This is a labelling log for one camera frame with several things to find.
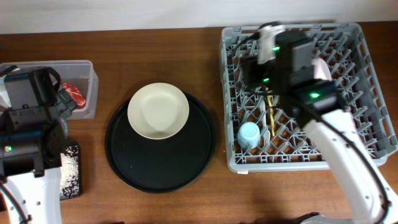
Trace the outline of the yellow plastic fork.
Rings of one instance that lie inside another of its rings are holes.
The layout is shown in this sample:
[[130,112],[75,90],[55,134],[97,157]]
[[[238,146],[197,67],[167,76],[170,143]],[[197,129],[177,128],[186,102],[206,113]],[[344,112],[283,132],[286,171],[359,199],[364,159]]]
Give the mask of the yellow plastic fork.
[[[268,87],[266,87],[266,93],[269,94],[271,91],[268,89]],[[267,104],[269,107],[269,116],[270,116],[270,120],[271,120],[271,135],[274,138],[275,137],[275,123],[274,123],[274,113],[273,113],[273,107],[272,107],[272,100],[271,100],[271,96],[267,95]]]

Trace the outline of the light blue plastic cup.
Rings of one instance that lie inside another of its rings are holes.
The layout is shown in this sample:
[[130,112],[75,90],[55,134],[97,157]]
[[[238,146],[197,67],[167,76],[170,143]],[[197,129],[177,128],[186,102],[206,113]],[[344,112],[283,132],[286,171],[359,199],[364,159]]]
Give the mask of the light blue plastic cup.
[[256,123],[245,122],[238,130],[237,141],[244,150],[258,146],[261,140],[260,130]]

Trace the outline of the pink bowl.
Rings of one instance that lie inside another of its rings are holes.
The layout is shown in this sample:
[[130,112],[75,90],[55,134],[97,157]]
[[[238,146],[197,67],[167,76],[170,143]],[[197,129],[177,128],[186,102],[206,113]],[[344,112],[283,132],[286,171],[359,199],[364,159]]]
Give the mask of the pink bowl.
[[315,79],[322,79],[331,81],[331,73],[328,68],[328,65],[322,58],[315,58],[312,60],[312,65],[314,66],[314,75]]

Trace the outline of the beige round plate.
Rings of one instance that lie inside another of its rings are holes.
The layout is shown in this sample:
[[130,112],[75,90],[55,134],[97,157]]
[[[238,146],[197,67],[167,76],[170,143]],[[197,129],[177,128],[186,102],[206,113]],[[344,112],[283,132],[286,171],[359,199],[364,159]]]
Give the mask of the beige round plate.
[[189,112],[182,90],[168,83],[151,83],[132,96],[127,118],[140,136],[161,140],[176,135],[185,126]]

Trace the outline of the red candy wrapper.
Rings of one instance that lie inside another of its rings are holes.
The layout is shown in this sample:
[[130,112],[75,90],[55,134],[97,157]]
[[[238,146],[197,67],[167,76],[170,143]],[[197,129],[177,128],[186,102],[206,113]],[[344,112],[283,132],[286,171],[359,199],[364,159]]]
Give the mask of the red candy wrapper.
[[67,83],[64,83],[62,86],[75,101],[78,109],[83,109],[86,106],[86,100],[77,87],[69,85]]

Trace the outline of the pile of rice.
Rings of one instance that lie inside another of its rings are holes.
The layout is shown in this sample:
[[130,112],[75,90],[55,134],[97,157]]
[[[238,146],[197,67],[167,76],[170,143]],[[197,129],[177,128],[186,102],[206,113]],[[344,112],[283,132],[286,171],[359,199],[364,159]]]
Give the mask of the pile of rice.
[[66,200],[76,197],[80,192],[78,162],[74,157],[61,154],[60,199]]

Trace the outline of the white plastic fork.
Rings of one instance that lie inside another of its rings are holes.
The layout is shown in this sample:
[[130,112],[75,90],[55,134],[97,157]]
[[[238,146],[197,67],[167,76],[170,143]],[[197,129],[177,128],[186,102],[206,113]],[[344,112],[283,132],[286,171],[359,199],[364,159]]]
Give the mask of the white plastic fork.
[[269,131],[268,125],[267,125],[267,115],[266,115],[266,104],[265,101],[262,100],[260,104],[260,111],[262,112],[262,132],[263,132],[263,140],[264,144],[269,144],[270,138],[271,138],[271,133]]

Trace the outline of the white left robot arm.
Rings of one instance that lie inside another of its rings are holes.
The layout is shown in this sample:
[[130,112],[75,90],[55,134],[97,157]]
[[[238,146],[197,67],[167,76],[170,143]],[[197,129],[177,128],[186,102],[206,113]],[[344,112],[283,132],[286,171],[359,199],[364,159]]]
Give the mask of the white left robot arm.
[[1,71],[1,194],[12,223],[61,223],[62,152],[76,102],[52,67]]

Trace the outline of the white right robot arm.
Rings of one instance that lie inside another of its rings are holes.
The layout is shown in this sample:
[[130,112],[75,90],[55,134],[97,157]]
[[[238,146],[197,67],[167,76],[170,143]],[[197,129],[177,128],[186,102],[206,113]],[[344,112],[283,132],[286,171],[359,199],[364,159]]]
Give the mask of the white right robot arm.
[[261,25],[240,41],[257,41],[258,53],[241,59],[243,83],[280,96],[280,107],[316,145],[348,200],[353,223],[397,223],[397,194],[373,162],[354,117],[326,62],[312,55],[312,40],[278,22]]

